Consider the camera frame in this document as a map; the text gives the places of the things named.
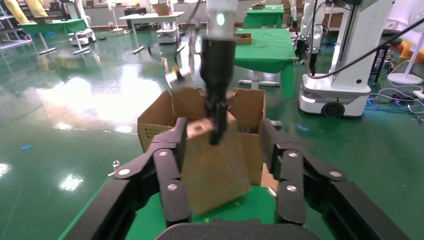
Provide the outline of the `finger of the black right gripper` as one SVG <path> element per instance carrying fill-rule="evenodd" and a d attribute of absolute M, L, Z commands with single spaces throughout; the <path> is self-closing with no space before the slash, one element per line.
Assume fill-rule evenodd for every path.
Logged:
<path fill-rule="evenodd" d="M 212 134 L 210 138 L 211 145 L 218 145 L 227 130 L 227 110 L 216 109 L 211 117 Z"/>
<path fill-rule="evenodd" d="M 207 96 L 204 101 L 204 109 L 205 109 L 205 116 L 207 118 L 215 118 L 216 117 L 216 102 L 217 99 L 215 96 Z"/>

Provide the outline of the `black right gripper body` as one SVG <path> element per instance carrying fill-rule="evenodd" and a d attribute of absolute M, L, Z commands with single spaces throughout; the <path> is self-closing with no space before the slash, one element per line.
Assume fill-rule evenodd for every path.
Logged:
<path fill-rule="evenodd" d="M 236 42 L 233 39 L 202 39 L 200 76 L 209 100 L 225 97 L 233 78 L 235 51 Z"/>

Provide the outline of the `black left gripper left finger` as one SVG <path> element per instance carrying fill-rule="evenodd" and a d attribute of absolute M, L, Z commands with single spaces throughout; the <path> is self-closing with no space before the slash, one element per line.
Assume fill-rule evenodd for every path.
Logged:
<path fill-rule="evenodd" d="M 181 171 L 187 142 L 186 118 L 153 137 L 147 151 L 120 166 L 65 234 L 66 240 L 123 240 L 136 212 L 160 194 L 167 227 L 191 222 L 191 208 Z"/>

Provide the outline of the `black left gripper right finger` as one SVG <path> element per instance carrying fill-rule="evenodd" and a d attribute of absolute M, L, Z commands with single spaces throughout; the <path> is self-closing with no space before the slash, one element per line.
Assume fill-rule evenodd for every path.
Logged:
<path fill-rule="evenodd" d="M 407 235 L 338 168 L 308 152 L 295 136 L 265 118 L 259 128 L 261 159 L 278 182 L 274 221 L 303 227 L 306 204 L 338 240 L 405 240 Z"/>

